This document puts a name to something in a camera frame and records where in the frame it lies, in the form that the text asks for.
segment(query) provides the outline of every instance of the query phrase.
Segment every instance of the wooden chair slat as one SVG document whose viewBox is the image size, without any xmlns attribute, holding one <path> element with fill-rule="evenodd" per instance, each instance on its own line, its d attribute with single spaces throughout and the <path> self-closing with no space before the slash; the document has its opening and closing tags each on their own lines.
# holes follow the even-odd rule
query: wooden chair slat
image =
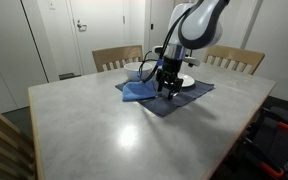
<svg viewBox="0 0 288 180">
<path fill-rule="evenodd" d="M 248 71 L 248 74 L 253 75 L 258 66 L 260 65 L 260 63 L 262 62 L 262 60 L 264 59 L 265 54 L 245 49 L 215 45 L 207 49 L 203 62 L 207 63 L 207 59 L 209 58 L 209 56 L 228 59 L 229 61 L 226 62 L 224 68 L 229 67 L 229 64 L 231 62 L 230 60 L 237 62 L 237 64 L 243 63 L 246 65 L 250 65 L 251 68 Z M 232 70 L 236 70 L 236 68 L 237 65 L 234 64 Z M 246 68 L 243 65 L 241 72 L 244 72 L 245 69 Z"/>
<path fill-rule="evenodd" d="M 119 60 L 118 62 L 120 62 L 120 68 L 124 67 L 123 60 Z"/>
<path fill-rule="evenodd" d="M 218 60 L 217 66 L 221 66 L 221 65 L 222 65 L 222 61 L 223 61 L 223 58 L 220 58 L 220 59 Z"/>
<path fill-rule="evenodd" d="M 33 141 L 1 114 L 0 178 L 37 178 Z"/>
<path fill-rule="evenodd" d="M 119 61 L 125 59 L 125 62 L 128 63 L 129 59 L 143 59 L 142 45 L 134 46 L 122 46 L 114 47 L 107 49 L 99 49 L 92 51 L 94 62 L 96 65 L 97 72 L 103 72 L 103 65 L 110 62 Z"/>
<path fill-rule="evenodd" d="M 108 63 L 108 64 L 105 64 L 106 65 L 106 69 L 109 71 L 109 70 L 111 70 L 111 66 L 110 66 L 110 63 Z"/>
<path fill-rule="evenodd" d="M 212 65 L 214 65 L 215 59 L 216 59 L 216 57 L 213 56 L 213 57 L 212 57 L 212 61 L 211 61 L 211 64 L 212 64 Z"/>
<path fill-rule="evenodd" d="M 114 69 L 117 69 L 117 62 L 118 62 L 118 61 L 112 62 Z"/>
</svg>

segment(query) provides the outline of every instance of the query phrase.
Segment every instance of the dark blue placemat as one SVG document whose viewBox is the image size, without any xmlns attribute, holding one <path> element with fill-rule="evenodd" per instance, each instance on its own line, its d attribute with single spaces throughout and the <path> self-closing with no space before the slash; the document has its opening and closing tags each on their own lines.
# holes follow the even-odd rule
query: dark blue placemat
<svg viewBox="0 0 288 180">
<path fill-rule="evenodd" d="M 123 87 L 126 83 L 127 82 L 118 84 L 115 87 L 120 91 L 123 91 Z M 155 89 L 157 89 L 158 83 L 155 82 L 154 86 Z M 213 89 L 214 84 L 207 84 L 195 80 L 194 85 L 182 88 L 181 92 L 174 96 L 172 100 L 167 99 L 169 90 L 163 88 L 161 92 L 158 92 L 156 98 L 137 100 L 137 102 L 154 114 L 165 117 L 172 113 L 177 107 L 185 106 Z"/>
</svg>

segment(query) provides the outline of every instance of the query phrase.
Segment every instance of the table edge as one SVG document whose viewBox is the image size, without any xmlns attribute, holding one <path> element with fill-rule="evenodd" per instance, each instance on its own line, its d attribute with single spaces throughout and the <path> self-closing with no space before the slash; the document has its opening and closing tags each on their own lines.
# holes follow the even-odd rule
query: table edge
<svg viewBox="0 0 288 180">
<path fill-rule="evenodd" d="M 29 98 L 31 121 L 32 121 L 37 179 L 44 180 L 45 176 L 44 176 L 43 162 L 42 162 L 42 157 L 41 157 L 41 147 L 40 147 L 40 141 L 38 138 L 39 136 L 38 136 L 37 127 L 36 127 L 37 124 L 36 124 L 36 120 L 35 120 L 35 112 L 33 110 L 34 105 L 32 103 L 31 87 L 28 88 L 28 98 Z"/>
<path fill-rule="evenodd" d="M 269 96 L 269 94 L 273 91 L 274 87 L 276 85 L 276 82 L 274 83 L 274 85 L 272 86 L 272 89 L 270 90 L 270 92 L 267 93 L 267 96 L 265 98 L 263 98 L 262 102 L 260 103 L 260 105 L 258 105 L 254 112 L 252 112 L 252 116 L 249 117 L 248 123 L 245 124 L 245 126 L 241 127 L 239 129 L 239 135 L 235 135 L 234 137 L 234 141 L 231 141 L 230 146 L 228 146 L 229 148 L 225 149 L 225 151 L 223 151 L 222 153 L 222 157 L 220 158 L 218 161 L 213 163 L 212 169 L 208 169 L 206 171 L 206 173 L 202 176 L 201 179 L 210 179 L 212 177 L 212 175 L 215 173 L 215 171 L 218 169 L 218 167 L 221 165 L 221 162 L 224 161 L 225 157 L 228 155 L 228 153 L 230 152 L 230 150 L 233 148 L 234 144 L 236 143 L 236 141 L 238 140 L 238 138 L 243 134 L 243 131 L 248 127 L 248 125 L 251 123 L 253 117 L 256 115 L 256 112 L 258 112 L 258 110 L 261 108 L 261 106 L 264 104 L 265 100 L 267 99 L 267 97 Z"/>
</svg>

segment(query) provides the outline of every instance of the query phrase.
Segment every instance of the gray table top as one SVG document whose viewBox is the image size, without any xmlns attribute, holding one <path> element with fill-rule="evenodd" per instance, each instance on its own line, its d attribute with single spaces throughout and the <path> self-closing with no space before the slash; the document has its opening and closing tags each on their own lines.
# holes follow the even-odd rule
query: gray table top
<svg viewBox="0 0 288 180">
<path fill-rule="evenodd" d="M 208 179 L 275 82 L 207 64 L 181 72 L 215 89 L 164 118 L 122 102 L 123 69 L 30 87 L 41 179 Z"/>
</svg>

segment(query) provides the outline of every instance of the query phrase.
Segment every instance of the cable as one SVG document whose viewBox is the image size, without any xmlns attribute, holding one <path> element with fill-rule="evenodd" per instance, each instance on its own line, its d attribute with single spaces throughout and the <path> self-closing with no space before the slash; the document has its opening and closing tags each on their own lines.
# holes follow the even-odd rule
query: cable
<svg viewBox="0 0 288 180">
<path fill-rule="evenodd" d="M 148 51 L 146 54 L 145 54 L 145 56 L 144 56 L 144 59 L 143 59 L 143 62 L 142 62 L 142 64 L 140 65 L 140 67 L 139 67 L 139 69 L 138 69 L 138 75 L 139 75 L 139 78 L 143 81 L 143 79 L 142 79 L 142 72 L 143 72 L 143 66 L 144 66 L 144 64 L 146 63 L 146 62 L 148 62 L 148 61 L 157 61 L 157 60 L 155 60 L 155 59 L 146 59 L 147 58 L 147 55 L 149 54 L 149 53 L 152 53 L 152 51 Z"/>
<path fill-rule="evenodd" d="M 180 22 L 180 20 L 181 20 L 190 10 L 191 10 L 191 8 L 188 8 L 179 18 L 177 18 L 177 20 L 173 23 L 172 27 L 171 27 L 170 30 L 168 31 L 168 33 L 167 33 L 167 35 L 166 35 L 166 38 L 165 38 L 165 40 L 164 40 L 164 43 L 163 43 L 162 51 L 161 51 L 161 53 L 160 53 L 160 55 L 159 55 L 159 60 L 160 60 L 160 59 L 163 59 L 164 53 L 165 53 L 166 48 L 167 48 L 167 45 L 168 45 L 168 43 L 169 43 L 169 41 L 170 41 L 170 39 L 171 39 L 171 37 L 172 37 L 172 34 L 173 34 L 174 29 L 176 28 L 177 24 Z M 150 79 L 154 76 L 157 68 L 158 68 L 158 66 L 155 65 L 155 67 L 154 67 L 153 71 L 151 72 L 151 74 L 150 74 L 145 80 L 142 80 L 142 81 L 145 83 L 146 81 L 150 80 Z"/>
</svg>

